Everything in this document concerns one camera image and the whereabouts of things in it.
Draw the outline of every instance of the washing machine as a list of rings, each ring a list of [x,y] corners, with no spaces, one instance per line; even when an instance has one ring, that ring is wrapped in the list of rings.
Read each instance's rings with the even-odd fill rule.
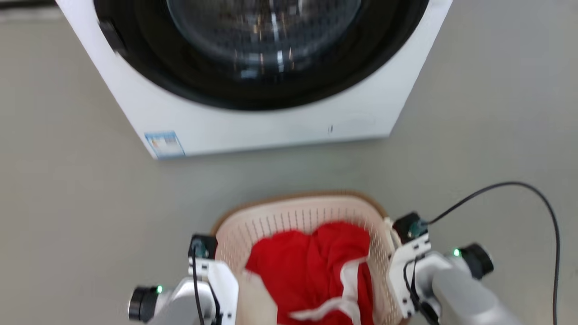
[[[57,0],[156,159],[390,134],[451,0]]]

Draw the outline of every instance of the plastic laundry basket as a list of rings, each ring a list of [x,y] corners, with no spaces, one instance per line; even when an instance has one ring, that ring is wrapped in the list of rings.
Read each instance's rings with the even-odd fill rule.
[[[402,316],[386,281],[390,258],[395,248],[401,245],[392,229],[392,221],[377,202],[361,193],[328,191],[244,205],[217,222],[213,229],[218,240],[216,259],[225,261],[240,280],[237,325],[276,324],[276,305],[270,296],[263,292],[254,294],[247,288],[247,279],[243,277],[253,245],[277,232],[300,230],[311,233],[320,225],[333,221],[350,222],[369,233],[368,265],[373,282],[374,323],[400,323]]]

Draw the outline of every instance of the floor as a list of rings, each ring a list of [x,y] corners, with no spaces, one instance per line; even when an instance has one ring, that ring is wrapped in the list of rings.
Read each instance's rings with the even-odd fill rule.
[[[570,0],[456,0],[390,138],[159,162],[65,21],[0,25],[2,323],[128,324],[134,286],[176,284],[190,235],[247,201],[355,189],[431,218],[511,179],[558,213],[560,324],[576,323],[576,31]],[[495,190],[431,234],[440,251],[484,245],[484,284],[551,323],[554,234],[533,194]]]

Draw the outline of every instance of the red cloth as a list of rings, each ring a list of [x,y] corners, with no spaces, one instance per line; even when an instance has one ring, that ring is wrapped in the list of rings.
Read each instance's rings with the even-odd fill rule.
[[[279,324],[351,325],[352,318],[341,310],[330,311],[318,322],[295,320],[290,313],[316,309],[341,297],[343,265],[367,257],[369,243],[369,234],[349,223],[324,224],[311,235],[282,232],[257,242],[245,269],[261,277],[277,303]],[[357,269],[356,292],[361,324],[373,325],[372,281],[365,262]]]

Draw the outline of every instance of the black cable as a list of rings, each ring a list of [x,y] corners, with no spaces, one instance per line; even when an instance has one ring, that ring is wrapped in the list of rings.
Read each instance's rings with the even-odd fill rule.
[[[420,257],[416,256],[416,258],[414,260],[407,261],[407,263],[403,266],[403,279],[405,280],[405,287],[409,291],[409,297],[412,299],[412,303],[413,303],[416,310],[418,310],[418,306],[420,305],[420,298],[417,296],[415,286],[412,287],[409,285],[409,280],[407,279],[407,266],[413,262],[412,284],[414,284],[415,280],[416,280],[416,264],[419,260],[420,260]]]
[[[450,212],[452,212],[453,210],[456,210],[462,204],[468,202],[472,198],[475,198],[480,194],[483,194],[489,190],[495,189],[497,187],[502,187],[502,186],[521,186],[521,187],[525,187],[528,190],[531,190],[536,195],[538,195],[540,197],[540,199],[542,199],[542,202],[544,202],[544,204],[548,208],[548,212],[550,212],[550,216],[552,217],[552,223],[554,224],[554,234],[556,236],[556,262],[555,262],[555,266],[554,266],[554,290],[553,290],[553,297],[552,297],[552,320],[553,320],[553,325],[558,325],[558,278],[560,277],[560,229],[558,228],[558,220],[556,220],[556,214],[554,214],[554,209],[552,208],[552,206],[548,202],[548,199],[546,198],[546,196],[544,194],[542,194],[542,192],[540,192],[536,187],[533,187],[532,185],[526,184],[523,182],[503,182],[503,183],[497,183],[497,184],[493,184],[493,185],[484,187],[483,189],[472,193],[471,195],[467,196],[466,198],[464,198],[460,202],[456,203],[451,208],[449,208],[448,210],[443,212],[441,215],[439,215],[438,217],[429,221],[428,224],[434,224],[434,223],[438,222],[439,220],[441,220],[442,218],[447,216]]]
[[[199,321],[201,325],[205,325],[205,320],[203,319],[203,312],[201,311],[201,301],[199,299],[199,287],[197,285],[197,254],[196,248],[192,249],[192,282],[195,287],[195,302],[197,303],[197,311],[199,312]]]

